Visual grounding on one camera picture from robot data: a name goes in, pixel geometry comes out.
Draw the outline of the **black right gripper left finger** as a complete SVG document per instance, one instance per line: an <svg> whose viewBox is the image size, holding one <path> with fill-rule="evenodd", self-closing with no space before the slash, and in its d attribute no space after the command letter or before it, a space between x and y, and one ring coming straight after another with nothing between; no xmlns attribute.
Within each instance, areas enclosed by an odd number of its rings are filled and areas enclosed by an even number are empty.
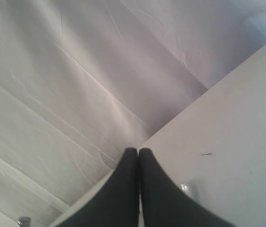
<svg viewBox="0 0 266 227"><path fill-rule="evenodd" d="M102 188L60 227L137 227L139 218L138 155L126 148Z"/></svg>

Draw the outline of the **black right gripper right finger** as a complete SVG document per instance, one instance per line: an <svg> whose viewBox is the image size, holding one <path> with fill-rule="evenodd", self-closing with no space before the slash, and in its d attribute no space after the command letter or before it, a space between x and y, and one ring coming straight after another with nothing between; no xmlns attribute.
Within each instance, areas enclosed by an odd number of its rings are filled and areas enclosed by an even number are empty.
<svg viewBox="0 0 266 227"><path fill-rule="evenodd" d="M233 226L187 196L164 172L151 149L139 150L138 165L146 227Z"/></svg>

